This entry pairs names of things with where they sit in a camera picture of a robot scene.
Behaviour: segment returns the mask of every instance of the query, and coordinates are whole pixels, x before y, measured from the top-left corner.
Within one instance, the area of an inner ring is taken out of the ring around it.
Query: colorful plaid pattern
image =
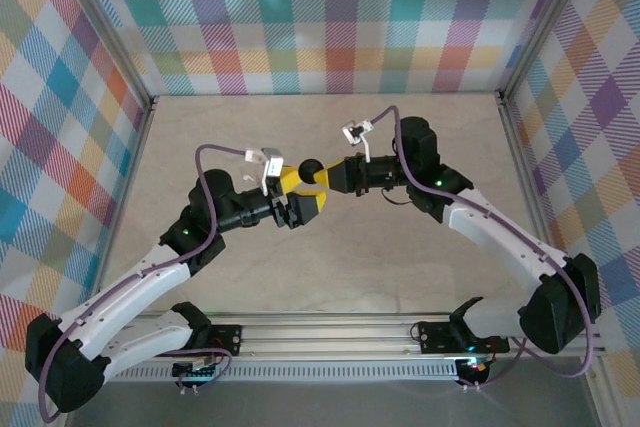
[[[142,118],[77,0],[0,0],[0,425],[38,419],[25,330],[86,298]]]
[[[570,0],[516,95],[555,242],[600,268],[600,328],[640,415],[640,0]]]
[[[102,2],[151,92],[226,95],[494,90],[546,0]]]
[[[544,12],[544,9],[547,6],[547,3],[549,1],[550,0],[538,0],[535,6],[533,7],[533,9],[531,10],[531,15],[529,16],[529,19],[527,19],[527,22],[524,28],[522,29],[522,32],[520,33],[518,43],[513,49],[513,52],[511,53],[511,57],[509,57],[509,62],[507,62],[507,66],[504,69],[504,72],[502,73],[497,90],[504,90],[504,88],[506,87],[506,84],[509,81],[511,74],[513,74],[513,71],[516,65],[518,65],[518,62],[522,57],[522,52],[524,48],[527,46],[529,39],[531,39],[531,35],[533,34],[533,31],[536,27],[537,22],[540,19],[540,16]]]

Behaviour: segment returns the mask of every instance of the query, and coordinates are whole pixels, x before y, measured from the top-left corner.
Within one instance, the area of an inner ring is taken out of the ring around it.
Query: gray floor
[[[491,94],[166,97],[151,126],[107,280],[135,265],[186,205],[198,145],[272,146],[290,165],[309,157],[326,165],[361,150],[348,144],[342,125],[372,118],[390,104],[402,116],[429,120],[442,161],[529,226]],[[391,154],[392,137],[393,121],[385,119],[368,136],[373,155]],[[204,164],[228,170],[238,191],[254,187],[242,180],[252,166],[240,157],[206,152]],[[403,189],[389,196],[406,199]],[[210,312],[435,312],[477,295],[520,292],[490,253],[413,206],[388,204],[379,191],[361,198],[330,192],[323,212],[302,228],[263,221],[225,234],[225,242],[227,249],[211,265],[153,308],[188,300]]]
[[[558,359],[569,368],[576,362]],[[599,425],[584,379],[533,360],[485,391],[453,382],[304,385],[220,383],[197,397],[173,384],[111,383],[73,415],[74,427],[590,427]],[[443,396],[445,391],[453,393]]]

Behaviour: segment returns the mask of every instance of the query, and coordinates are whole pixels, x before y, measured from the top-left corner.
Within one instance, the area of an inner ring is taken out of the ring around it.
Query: beige floor
[[[492,95],[283,96],[162,98],[116,238],[106,281],[128,269],[178,217],[196,180],[195,148],[273,146],[298,165],[353,155],[340,127],[395,103],[427,118],[448,165],[464,173],[503,212],[529,228],[515,169]],[[373,155],[391,152],[392,121],[369,135]],[[232,173],[251,188],[241,158],[206,153],[205,168]],[[389,194],[405,199],[402,189]],[[378,192],[332,192],[322,214],[290,231],[263,221],[225,234],[227,249],[190,281],[153,305],[190,300],[205,311],[433,312],[475,295],[519,292],[506,269],[461,235],[413,206]]]

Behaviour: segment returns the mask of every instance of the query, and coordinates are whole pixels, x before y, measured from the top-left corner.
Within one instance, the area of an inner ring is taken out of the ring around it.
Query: yellow object
[[[319,170],[318,172],[313,174],[313,180],[316,181],[316,184],[320,184],[327,189],[330,189],[331,186],[329,185],[329,169],[335,167],[336,165],[340,165],[342,162],[344,162],[344,159],[336,160],[333,164],[327,166],[322,170]]]
[[[288,194],[301,183],[302,180],[300,180],[296,167],[285,165],[282,168],[282,172],[280,173],[280,188],[282,189],[283,195]]]
[[[315,197],[316,205],[318,207],[318,212],[322,212],[322,209],[324,208],[324,204],[327,201],[327,193],[321,190],[302,190],[302,191],[298,190],[296,191],[296,194],[302,195],[305,197]]]

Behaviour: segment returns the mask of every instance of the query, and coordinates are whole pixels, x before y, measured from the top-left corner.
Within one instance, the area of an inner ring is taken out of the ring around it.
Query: metal frame
[[[111,382],[175,382],[172,360],[143,362]],[[369,383],[393,380],[458,380],[454,359],[400,359],[387,361],[261,361],[235,359],[221,382]],[[185,376],[183,381],[207,381],[211,376]]]
[[[138,167],[140,166],[140,161],[142,160],[142,153],[144,151],[144,146],[147,143],[147,138],[149,137],[149,131],[151,130],[151,123],[153,121],[154,113],[155,103],[151,104],[150,108],[145,110],[143,113],[142,122],[140,124],[140,134],[138,136],[138,141],[136,142],[135,150],[131,158],[131,167],[129,168],[129,171],[124,178],[122,193],[120,194],[120,201],[116,206],[116,211],[113,217],[113,227],[107,234],[105,249],[100,259],[100,263],[98,264],[98,269],[96,270],[96,274],[94,276],[93,285],[91,287],[89,297],[93,297],[95,294],[97,294],[102,287],[104,276],[107,270],[107,265],[109,265],[111,252],[113,251],[113,240],[116,233],[118,232],[118,229],[120,228],[120,224],[122,223],[123,212],[125,206],[127,205],[127,201],[129,200],[129,195],[131,194],[131,189],[133,188],[133,182],[136,176],[136,172],[138,171]]]
[[[78,2],[138,100],[145,109],[151,109],[153,95],[144,85],[142,77],[140,77],[120,36],[102,8],[100,0],[78,0]]]
[[[609,359],[602,356],[594,359],[591,372],[585,376],[598,418],[607,427],[634,425],[613,375]]]
[[[139,315],[130,325],[157,319],[160,312]],[[242,325],[243,361],[394,361],[401,359],[468,359],[469,353],[421,354],[420,344],[410,335],[420,321],[448,322],[449,313],[327,314],[327,313],[208,313],[214,324]],[[560,354],[584,354],[584,334]],[[596,355],[604,352],[596,336]],[[512,345],[504,357],[515,355]]]
[[[515,121],[511,115],[511,109],[500,92],[496,92],[495,96],[502,127],[504,128],[509,150],[511,151],[511,156],[513,157],[516,168],[516,177],[518,178],[520,190],[524,196],[524,203],[527,207],[531,223],[533,224],[534,233],[540,240],[543,240],[549,245],[553,245],[551,232],[545,220],[542,201],[536,191],[531,169],[527,165],[527,160],[524,156],[524,146],[518,135]]]
[[[569,0],[549,0],[538,18],[533,29],[533,34],[513,69],[511,77],[507,80],[504,88],[504,98],[512,100],[518,87],[525,79],[531,65],[538,56],[540,49],[544,45],[551,30],[555,27],[558,17],[562,13]]]

